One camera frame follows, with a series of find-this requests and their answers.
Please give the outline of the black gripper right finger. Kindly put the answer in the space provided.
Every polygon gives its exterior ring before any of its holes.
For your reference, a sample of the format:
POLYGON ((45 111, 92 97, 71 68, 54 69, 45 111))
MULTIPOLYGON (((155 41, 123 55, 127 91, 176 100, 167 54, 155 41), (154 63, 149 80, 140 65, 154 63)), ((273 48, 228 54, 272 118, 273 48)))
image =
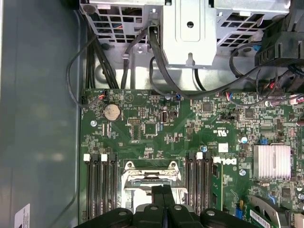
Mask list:
POLYGON ((252 228, 249 222, 221 210, 207 208, 200 215, 176 204, 169 185, 164 186, 164 204, 169 214, 169 223, 173 228, 252 228))

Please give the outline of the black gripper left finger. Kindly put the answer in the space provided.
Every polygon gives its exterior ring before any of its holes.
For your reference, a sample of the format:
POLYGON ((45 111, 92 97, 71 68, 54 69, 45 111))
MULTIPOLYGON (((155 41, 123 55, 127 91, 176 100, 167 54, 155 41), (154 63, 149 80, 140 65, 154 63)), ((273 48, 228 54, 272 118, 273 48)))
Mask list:
POLYGON ((152 187, 152 204, 143 204, 135 213, 125 208, 116 208, 78 225, 78 228, 161 228, 164 205, 163 186, 152 187))

